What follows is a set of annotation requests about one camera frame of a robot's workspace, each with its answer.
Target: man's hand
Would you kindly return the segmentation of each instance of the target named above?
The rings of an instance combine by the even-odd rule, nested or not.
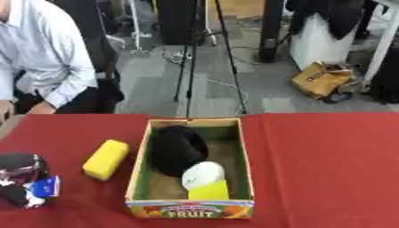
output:
[[[14,115],[14,105],[12,102],[0,100],[0,125],[12,115]]]
[[[28,114],[54,114],[55,111],[56,109],[51,103],[43,101],[33,106]]]

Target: yellow bag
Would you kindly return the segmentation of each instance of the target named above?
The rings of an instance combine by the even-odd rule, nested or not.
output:
[[[345,64],[326,64],[316,61],[291,81],[314,99],[320,99],[330,95],[350,79],[354,79],[354,71]]]

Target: black jacket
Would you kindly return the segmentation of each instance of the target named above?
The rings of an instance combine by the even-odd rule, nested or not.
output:
[[[289,31],[298,34],[306,19],[319,13],[328,22],[331,35],[342,39],[362,18],[363,5],[364,0],[289,0],[286,8],[294,12]]]

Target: tripod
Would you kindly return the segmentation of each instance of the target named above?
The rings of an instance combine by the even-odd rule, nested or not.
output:
[[[189,87],[188,87],[187,94],[186,94],[186,98],[187,98],[186,117],[187,118],[190,117],[192,90],[193,90],[193,86],[194,86],[194,75],[195,75],[195,67],[196,67],[196,61],[197,61],[197,48],[198,48],[200,36],[205,32],[205,31],[199,31],[199,22],[200,22],[199,3],[200,3],[199,0],[192,0],[191,15],[190,15],[190,21],[189,21],[189,27],[188,27],[188,41],[184,45],[183,58],[180,63],[180,73],[179,73],[179,78],[178,78],[178,82],[177,82],[176,94],[175,94],[175,102],[178,102],[180,90],[182,87],[183,74],[185,71],[185,64],[187,62],[187,53],[189,50],[189,46],[191,46],[192,59],[191,59],[191,68],[190,68]],[[239,83],[239,80],[237,77],[237,67],[235,66],[234,60],[232,58],[232,49],[230,46],[227,29],[226,29],[226,26],[224,23],[222,7],[220,5],[219,0],[215,0],[215,3],[216,3],[216,9],[217,9],[217,16],[220,21],[220,25],[221,25],[221,29],[222,29],[221,34],[224,37],[227,54],[228,54],[229,61],[230,61],[231,67],[232,67],[232,74],[233,74],[234,81],[236,84],[237,93],[239,94],[239,98],[240,98],[242,113],[247,114],[247,109],[245,107],[245,103],[242,98],[242,93],[240,90],[240,83]]]

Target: white shirt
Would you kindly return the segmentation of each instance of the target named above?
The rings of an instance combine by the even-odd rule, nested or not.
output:
[[[0,22],[0,100],[12,100],[13,77],[24,93],[39,93],[55,108],[97,86],[95,71],[75,22],[45,0],[11,0]]]

